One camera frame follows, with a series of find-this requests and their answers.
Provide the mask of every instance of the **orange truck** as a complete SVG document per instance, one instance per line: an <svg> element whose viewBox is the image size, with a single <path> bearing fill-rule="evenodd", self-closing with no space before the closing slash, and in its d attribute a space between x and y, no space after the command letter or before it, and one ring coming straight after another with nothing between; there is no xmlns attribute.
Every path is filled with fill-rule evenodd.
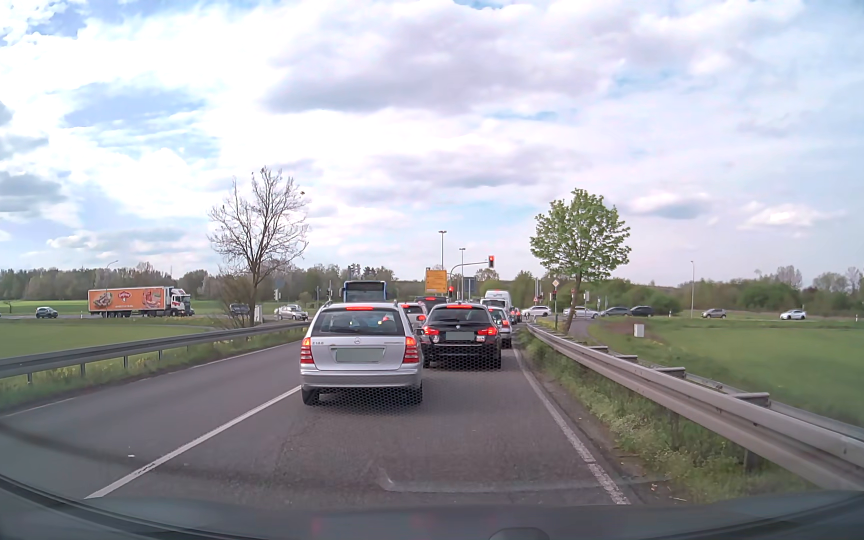
<svg viewBox="0 0 864 540"><path fill-rule="evenodd" d="M102 317L186 317L195 314L192 297L171 286L122 287L88 291L88 312Z"/></svg>

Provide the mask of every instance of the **treeline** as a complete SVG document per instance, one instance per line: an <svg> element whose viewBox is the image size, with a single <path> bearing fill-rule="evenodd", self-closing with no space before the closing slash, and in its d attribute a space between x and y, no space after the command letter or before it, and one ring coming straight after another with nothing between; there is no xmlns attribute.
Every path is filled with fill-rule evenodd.
<svg viewBox="0 0 864 540"><path fill-rule="evenodd" d="M389 284L390 298L410 300L425 293L425 283L420 280L396 279L395 272L384 266L358 267L361 277L384 280ZM810 286L804 286L802 273L794 266L783 266L774 274L756 272L754 278L737 278L728 281L698 280L695 283L695 308L723 308L726 310L751 310L777 312L804 307L816 315L852 315L864 317L864 267L849 268L844 273L826 272L815 277ZM317 264L309 268L290 267L276 272L266 279L258 290L259 300L267 302L279 298L288 302L315 302L328 298L328 290L338 295L342 282L348 278L348 267L337 264ZM502 279L493 269L481 269L476 275L476 296L488 289L507 289L517 306L533 305L535 278L532 273L521 271L512 279ZM570 281L566 276L545 274L539 277L541 304L551 304L548 293L553 289L552 281L561 282L558 290L558 306L563 308L570 302ZM79 268L60 270L39 268L33 270L0 270L0 301L5 300L83 300L89 289L173 286L189 291L197 300L228 300L228 288L223 289L222 277L211 275L206 270L195 270L175 279L157 270L148 262L134 268ZM453 287L459 289L458 279ZM653 283L636 284L627 279L607 279L585 285L579 294L589 293L590 308L605 309L606 306L633 307L648 305L659 313L687 311L691 305L692 283L684 282L674 287L656 286Z"/></svg>

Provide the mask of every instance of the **white van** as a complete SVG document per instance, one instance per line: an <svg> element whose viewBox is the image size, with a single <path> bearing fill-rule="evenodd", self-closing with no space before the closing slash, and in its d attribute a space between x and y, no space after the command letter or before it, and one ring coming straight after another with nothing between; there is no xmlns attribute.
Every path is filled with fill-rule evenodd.
<svg viewBox="0 0 864 540"><path fill-rule="evenodd" d="M486 290L486 295L482 298L482 304L488 306L489 300L502 300L505 302L505 305L501 305L501 308L506 311L506 313L510 313L512 309L512 294L507 290Z"/></svg>

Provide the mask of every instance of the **blurred license plate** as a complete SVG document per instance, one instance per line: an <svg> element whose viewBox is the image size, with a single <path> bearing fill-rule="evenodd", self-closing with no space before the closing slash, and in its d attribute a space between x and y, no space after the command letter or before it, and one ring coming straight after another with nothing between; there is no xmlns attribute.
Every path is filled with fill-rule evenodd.
<svg viewBox="0 0 864 540"><path fill-rule="evenodd" d="M335 350L335 362L346 364L367 364L382 360L382 349L354 347Z"/></svg>
<svg viewBox="0 0 864 540"><path fill-rule="evenodd" d="M474 331L447 331L445 341L474 341Z"/></svg>

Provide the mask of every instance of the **tail light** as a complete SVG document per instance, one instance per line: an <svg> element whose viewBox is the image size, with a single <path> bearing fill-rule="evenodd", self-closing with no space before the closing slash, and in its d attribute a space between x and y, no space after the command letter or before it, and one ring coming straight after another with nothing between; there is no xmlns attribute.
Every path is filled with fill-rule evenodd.
<svg viewBox="0 0 864 540"><path fill-rule="evenodd" d="M405 355L402 356L402 363L419 363L419 347L416 345L416 338L412 336L405 337Z"/></svg>
<svg viewBox="0 0 864 540"><path fill-rule="evenodd" d="M298 363L314 364L312 359L312 338L306 337L302 339L302 348L298 351Z"/></svg>

